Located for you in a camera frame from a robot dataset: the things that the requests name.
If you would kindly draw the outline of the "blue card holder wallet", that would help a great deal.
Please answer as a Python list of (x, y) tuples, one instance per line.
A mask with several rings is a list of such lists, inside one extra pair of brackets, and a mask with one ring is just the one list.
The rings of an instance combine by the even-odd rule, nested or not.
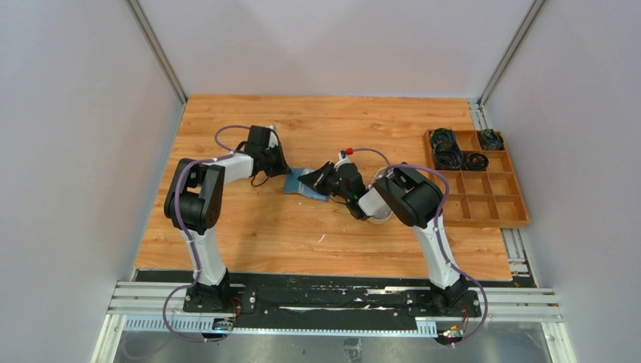
[(291, 173), (285, 178), (283, 192), (285, 194), (300, 194), (308, 199), (327, 202), (329, 200), (328, 196), (319, 194), (299, 180), (300, 176), (307, 175), (312, 172), (313, 169), (309, 168), (292, 168)]

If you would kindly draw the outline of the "beige oval tray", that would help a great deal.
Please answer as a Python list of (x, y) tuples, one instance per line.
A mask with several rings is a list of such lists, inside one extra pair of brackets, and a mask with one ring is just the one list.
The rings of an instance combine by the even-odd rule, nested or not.
[(373, 215), (370, 217), (371, 222), (374, 224), (385, 224), (392, 217), (392, 210), (384, 199), (380, 196), (374, 187), (374, 183), (385, 175), (385, 169), (381, 168), (376, 171), (371, 180), (368, 193), (370, 194), (370, 202), (376, 207)]

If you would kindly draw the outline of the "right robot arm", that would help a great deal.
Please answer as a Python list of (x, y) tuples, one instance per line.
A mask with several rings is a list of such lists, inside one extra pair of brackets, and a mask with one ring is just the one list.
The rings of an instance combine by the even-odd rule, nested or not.
[(380, 170), (367, 187), (354, 163), (328, 162), (298, 177), (298, 181), (325, 197), (340, 197), (357, 220), (383, 221), (394, 215), (412, 228), (429, 271), (433, 309), (452, 315), (467, 292), (466, 278), (454, 261), (444, 232), (446, 195), (422, 172), (429, 168), (407, 163)]

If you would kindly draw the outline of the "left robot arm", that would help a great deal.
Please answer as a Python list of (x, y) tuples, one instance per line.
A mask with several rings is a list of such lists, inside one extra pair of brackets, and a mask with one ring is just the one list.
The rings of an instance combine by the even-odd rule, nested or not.
[(247, 139), (223, 156), (181, 159), (163, 207), (165, 217), (181, 232), (194, 267), (190, 297), (213, 312), (225, 311), (232, 295), (215, 233), (225, 185), (259, 173), (267, 178), (291, 173), (275, 126), (247, 130)]

